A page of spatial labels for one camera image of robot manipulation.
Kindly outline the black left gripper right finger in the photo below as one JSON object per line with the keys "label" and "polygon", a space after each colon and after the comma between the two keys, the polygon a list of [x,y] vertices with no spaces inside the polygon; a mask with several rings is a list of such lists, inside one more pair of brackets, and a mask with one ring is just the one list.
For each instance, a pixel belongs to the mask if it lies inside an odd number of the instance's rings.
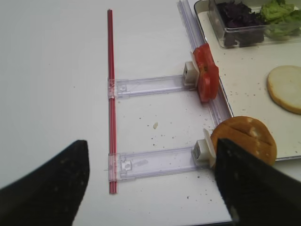
{"label": "black left gripper right finger", "polygon": [[218,140],[214,176],[235,226],[299,226],[301,183],[229,139]]}

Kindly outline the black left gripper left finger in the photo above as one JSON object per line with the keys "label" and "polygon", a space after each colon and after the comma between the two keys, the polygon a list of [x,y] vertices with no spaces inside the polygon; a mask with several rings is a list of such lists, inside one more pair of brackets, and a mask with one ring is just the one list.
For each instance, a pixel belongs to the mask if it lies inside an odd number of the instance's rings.
{"label": "black left gripper left finger", "polygon": [[2,226],[71,226],[90,176],[88,145],[77,140],[0,190]]}

